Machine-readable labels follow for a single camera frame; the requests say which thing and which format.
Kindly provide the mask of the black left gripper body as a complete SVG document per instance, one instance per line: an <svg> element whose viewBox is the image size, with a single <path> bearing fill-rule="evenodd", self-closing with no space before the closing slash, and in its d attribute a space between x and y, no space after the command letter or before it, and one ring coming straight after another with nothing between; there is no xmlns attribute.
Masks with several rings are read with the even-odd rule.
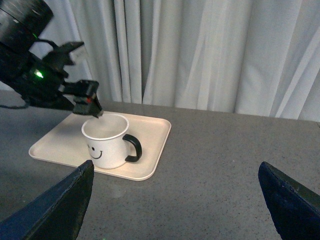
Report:
<svg viewBox="0 0 320 240"><path fill-rule="evenodd" d="M69 74L64 67L74 65L70 53L83 47L83 42L49 44L53 49L42 59L29 51L15 53L1 44L0 81L20 94L27 106L73 112L74 97L97 97L99 83L65 80Z"/></svg>

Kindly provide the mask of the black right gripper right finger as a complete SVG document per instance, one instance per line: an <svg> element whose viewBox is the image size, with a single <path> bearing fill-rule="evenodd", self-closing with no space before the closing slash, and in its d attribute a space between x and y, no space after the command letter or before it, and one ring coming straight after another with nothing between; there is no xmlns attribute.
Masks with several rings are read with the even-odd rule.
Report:
<svg viewBox="0 0 320 240"><path fill-rule="evenodd" d="M258 180L277 233L283 240L320 238L320 196L268 162Z"/></svg>

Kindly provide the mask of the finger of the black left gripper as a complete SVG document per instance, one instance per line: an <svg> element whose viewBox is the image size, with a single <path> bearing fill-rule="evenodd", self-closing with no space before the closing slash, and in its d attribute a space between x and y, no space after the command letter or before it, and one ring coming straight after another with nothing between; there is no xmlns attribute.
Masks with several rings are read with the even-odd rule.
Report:
<svg viewBox="0 0 320 240"><path fill-rule="evenodd" d="M99 118L103 115L103 109L99 103L98 98L95 97L80 97L75 96L73 98L75 106L73 108L73 113L82 116L93 116Z"/></svg>

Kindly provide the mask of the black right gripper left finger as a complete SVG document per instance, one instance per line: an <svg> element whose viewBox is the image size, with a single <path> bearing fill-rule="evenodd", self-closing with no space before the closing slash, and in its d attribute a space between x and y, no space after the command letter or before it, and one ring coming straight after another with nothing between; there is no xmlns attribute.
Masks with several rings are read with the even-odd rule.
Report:
<svg viewBox="0 0 320 240"><path fill-rule="evenodd" d="M86 214L94 165L85 161L56 185L0 223L2 240L75 240Z"/></svg>

